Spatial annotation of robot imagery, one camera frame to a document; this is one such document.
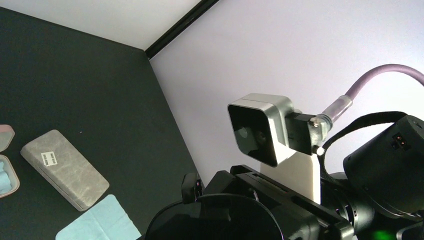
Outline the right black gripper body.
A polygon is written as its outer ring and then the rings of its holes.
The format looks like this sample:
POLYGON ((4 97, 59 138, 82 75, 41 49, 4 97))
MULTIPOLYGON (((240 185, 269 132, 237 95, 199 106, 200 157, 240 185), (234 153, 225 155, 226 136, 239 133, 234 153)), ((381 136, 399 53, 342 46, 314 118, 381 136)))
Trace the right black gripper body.
POLYGON ((183 240, 351 240, 349 221, 244 165, 220 170, 181 227, 183 240))

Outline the grey glasses case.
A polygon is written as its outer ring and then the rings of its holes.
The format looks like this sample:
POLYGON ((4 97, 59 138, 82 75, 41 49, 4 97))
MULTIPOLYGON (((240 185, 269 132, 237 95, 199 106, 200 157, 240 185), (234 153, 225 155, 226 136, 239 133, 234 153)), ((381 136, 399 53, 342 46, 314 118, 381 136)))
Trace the grey glasses case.
POLYGON ((56 129, 24 145, 20 154, 80 212, 92 207, 110 187, 102 174, 56 129))

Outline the pink glasses case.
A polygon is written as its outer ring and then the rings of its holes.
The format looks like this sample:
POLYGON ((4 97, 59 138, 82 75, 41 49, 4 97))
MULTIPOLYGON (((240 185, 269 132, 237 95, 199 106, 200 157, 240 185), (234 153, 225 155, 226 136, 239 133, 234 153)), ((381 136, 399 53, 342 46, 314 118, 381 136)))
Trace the pink glasses case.
POLYGON ((0 162, 4 163, 4 171, 7 173, 12 189, 4 194, 0 194, 0 198, 4 198, 6 196, 9 196, 16 192, 20 187, 20 180, 18 178, 18 175, 10 161, 10 159, 3 155, 2 152, 5 151, 9 145, 11 144, 13 138, 15 136, 15 131, 10 125, 7 124, 1 124, 0 125, 0 162))

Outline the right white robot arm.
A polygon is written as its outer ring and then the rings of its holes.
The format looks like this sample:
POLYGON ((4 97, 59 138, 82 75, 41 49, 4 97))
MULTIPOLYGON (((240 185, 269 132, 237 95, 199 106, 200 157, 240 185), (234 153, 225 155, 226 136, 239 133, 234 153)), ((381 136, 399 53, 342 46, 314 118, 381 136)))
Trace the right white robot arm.
POLYGON ((424 237, 424 123, 399 111, 361 116, 335 141, 378 124, 389 127, 327 173, 320 155, 316 203, 245 165, 219 171, 202 190, 184 177, 174 236, 190 240, 421 240, 424 237))

